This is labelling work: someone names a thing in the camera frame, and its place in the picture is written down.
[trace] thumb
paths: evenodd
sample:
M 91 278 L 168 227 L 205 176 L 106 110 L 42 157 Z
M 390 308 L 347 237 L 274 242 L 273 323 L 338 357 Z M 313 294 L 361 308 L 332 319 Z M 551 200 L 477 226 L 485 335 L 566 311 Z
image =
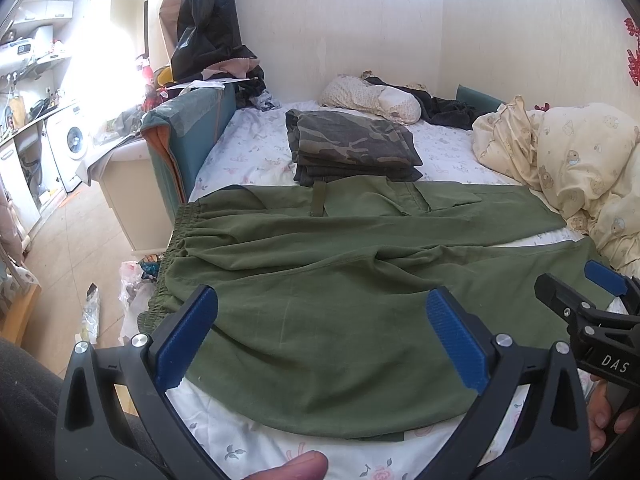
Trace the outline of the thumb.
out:
M 249 475 L 244 480 L 322 480 L 329 461 L 318 451 L 307 451 L 280 467 Z

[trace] washing machine door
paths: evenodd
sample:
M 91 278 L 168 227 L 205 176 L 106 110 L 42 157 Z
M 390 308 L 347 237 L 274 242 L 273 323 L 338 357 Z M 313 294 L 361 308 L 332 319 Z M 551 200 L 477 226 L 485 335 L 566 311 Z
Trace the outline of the washing machine door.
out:
M 89 142 L 89 137 L 85 135 L 78 126 L 72 126 L 66 133 L 66 147 L 69 150 L 68 156 L 73 160 L 80 160 L 84 157 Z

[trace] cutting board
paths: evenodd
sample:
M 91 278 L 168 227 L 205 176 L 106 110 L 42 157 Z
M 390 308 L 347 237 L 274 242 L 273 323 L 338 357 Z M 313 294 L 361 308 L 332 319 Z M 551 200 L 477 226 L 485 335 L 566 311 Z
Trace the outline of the cutting board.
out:
M 18 96 L 9 99 L 9 108 L 11 108 L 11 112 L 14 115 L 14 127 L 16 130 L 19 130 L 26 124 L 25 120 L 27 116 L 22 97 Z

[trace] pant leg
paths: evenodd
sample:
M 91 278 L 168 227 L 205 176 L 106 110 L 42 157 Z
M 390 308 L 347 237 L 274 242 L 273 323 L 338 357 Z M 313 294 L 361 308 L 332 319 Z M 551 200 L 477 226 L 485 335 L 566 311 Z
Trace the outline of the pant leg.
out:
M 62 379 L 0 337 L 0 468 L 6 478 L 54 480 L 54 438 Z M 140 419 L 127 420 L 141 452 L 160 462 Z

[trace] cream comforter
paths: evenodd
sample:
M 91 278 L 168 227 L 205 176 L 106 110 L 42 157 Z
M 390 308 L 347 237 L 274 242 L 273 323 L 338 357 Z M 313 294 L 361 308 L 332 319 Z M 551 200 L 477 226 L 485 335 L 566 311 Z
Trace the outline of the cream comforter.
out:
M 640 126 L 590 104 L 525 110 L 521 96 L 473 126 L 478 161 L 535 190 L 614 269 L 640 276 Z

